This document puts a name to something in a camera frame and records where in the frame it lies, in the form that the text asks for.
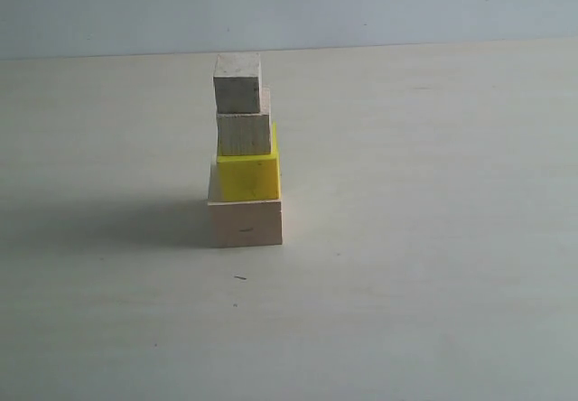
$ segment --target wooden cube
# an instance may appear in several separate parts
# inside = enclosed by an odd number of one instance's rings
[[[217,156],[223,201],[277,200],[281,197],[275,123],[272,125],[271,139],[270,154]]]
[[[263,88],[259,114],[217,114],[220,155],[271,154],[271,97]]]
[[[220,198],[219,174],[211,166],[209,212],[219,247],[283,244],[281,199],[225,202]]]
[[[220,114],[261,112],[261,58],[259,53],[223,53],[217,56],[215,100]]]

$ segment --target unpainted wooden block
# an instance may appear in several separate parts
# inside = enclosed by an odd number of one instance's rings
[[[217,155],[221,198],[226,202],[276,200],[281,196],[279,150],[275,123],[271,153]]]
[[[209,212],[219,247],[283,244],[281,199],[225,202],[220,198],[219,174],[211,166]]]
[[[259,114],[217,114],[220,155],[271,153],[271,94],[263,88]]]
[[[261,57],[259,53],[222,53],[217,56],[215,100],[220,114],[261,112]]]

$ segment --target stacked blocks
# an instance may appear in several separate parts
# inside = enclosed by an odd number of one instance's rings
[[[209,208],[215,236],[222,247],[280,245],[279,150],[259,54],[219,55],[213,79],[218,147]]]

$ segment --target block tower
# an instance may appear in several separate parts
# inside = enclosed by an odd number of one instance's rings
[[[271,92],[258,53],[217,57],[217,156],[211,165],[209,210],[221,247],[283,242],[281,178]]]

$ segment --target large wooden block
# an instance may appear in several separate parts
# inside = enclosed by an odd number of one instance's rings
[[[270,154],[218,155],[217,168],[224,201],[279,199],[281,179],[275,123],[271,130]]]
[[[220,114],[261,112],[261,58],[259,53],[224,53],[217,56],[215,100]]]
[[[220,198],[219,174],[211,166],[209,212],[220,247],[283,244],[281,199],[225,202]]]
[[[259,114],[217,114],[220,155],[271,153],[271,94],[263,88]]]

